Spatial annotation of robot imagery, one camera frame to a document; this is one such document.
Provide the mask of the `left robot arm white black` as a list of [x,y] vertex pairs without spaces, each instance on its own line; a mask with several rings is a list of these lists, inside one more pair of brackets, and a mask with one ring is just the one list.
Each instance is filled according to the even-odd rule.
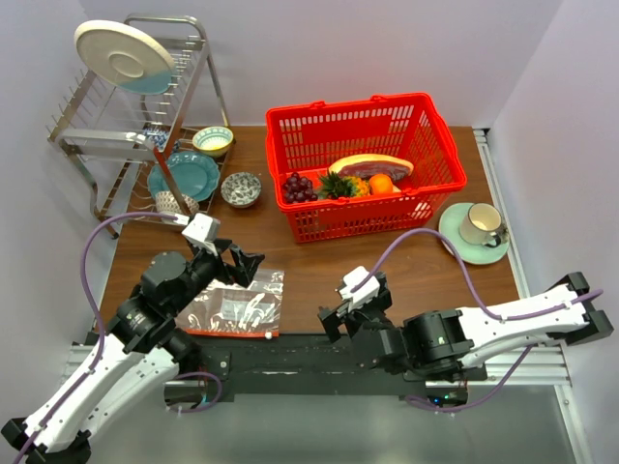
[[190,379],[202,359],[176,316],[215,280],[249,287],[263,261],[229,240],[196,246],[192,259],[158,254],[89,356],[35,413],[8,420],[2,436],[28,463],[84,463],[90,439],[158,384]]

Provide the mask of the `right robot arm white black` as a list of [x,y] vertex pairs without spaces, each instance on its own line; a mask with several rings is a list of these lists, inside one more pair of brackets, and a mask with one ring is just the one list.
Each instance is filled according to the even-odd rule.
[[346,275],[340,304],[322,307],[318,318],[332,342],[348,335],[355,362],[390,374],[409,372],[426,381],[456,382],[481,373],[486,361],[527,346],[577,345],[608,337],[610,320],[593,306],[598,293],[583,274],[566,275],[537,296],[490,306],[423,313],[396,326],[386,315],[392,295],[384,273],[364,267]]

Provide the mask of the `clear zip top bag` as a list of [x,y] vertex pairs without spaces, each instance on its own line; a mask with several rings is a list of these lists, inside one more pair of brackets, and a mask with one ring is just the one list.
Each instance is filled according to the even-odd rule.
[[280,334],[284,272],[259,270],[248,288],[217,280],[175,318],[188,334],[273,339]]

